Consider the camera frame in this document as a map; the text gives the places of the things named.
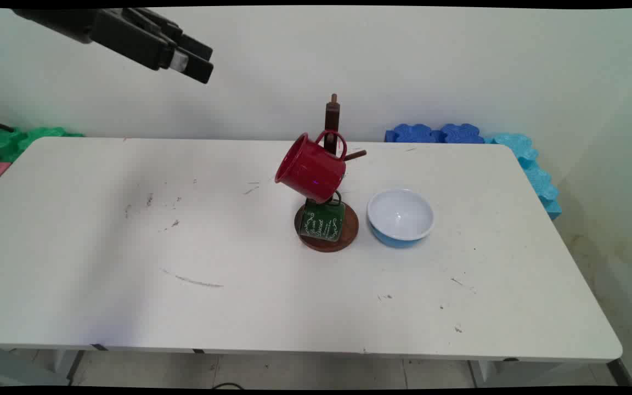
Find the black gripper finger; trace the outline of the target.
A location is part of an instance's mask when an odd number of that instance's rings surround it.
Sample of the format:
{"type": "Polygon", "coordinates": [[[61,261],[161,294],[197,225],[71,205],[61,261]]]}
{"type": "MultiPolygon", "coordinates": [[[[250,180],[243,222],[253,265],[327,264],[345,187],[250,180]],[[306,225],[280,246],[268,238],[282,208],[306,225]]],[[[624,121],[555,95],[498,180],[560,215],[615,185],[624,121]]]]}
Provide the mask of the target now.
{"type": "Polygon", "coordinates": [[[201,83],[207,83],[213,73],[214,65],[210,60],[191,55],[176,47],[175,43],[143,30],[125,18],[124,12],[111,16],[100,15],[94,27],[96,33],[108,27],[117,29],[118,35],[126,38],[125,42],[100,44],[151,70],[174,70],[201,83]]]}
{"type": "Polygon", "coordinates": [[[143,30],[163,37],[176,47],[203,60],[210,60],[213,49],[186,35],[179,25],[149,8],[125,8],[125,18],[143,30]]]}

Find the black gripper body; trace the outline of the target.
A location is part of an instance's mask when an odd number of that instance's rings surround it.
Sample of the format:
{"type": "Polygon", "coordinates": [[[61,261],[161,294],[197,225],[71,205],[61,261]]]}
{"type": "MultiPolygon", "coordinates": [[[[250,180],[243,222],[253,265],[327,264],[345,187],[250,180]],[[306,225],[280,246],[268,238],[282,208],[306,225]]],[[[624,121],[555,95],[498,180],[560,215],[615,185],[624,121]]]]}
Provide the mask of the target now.
{"type": "Polygon", "coordinates": [[[95,32],[95,20],[100,15],[111,16],[118,8],[13,8],[13,13],[80,43],[123,43],[126,38],[118,30],[95,32]]]}

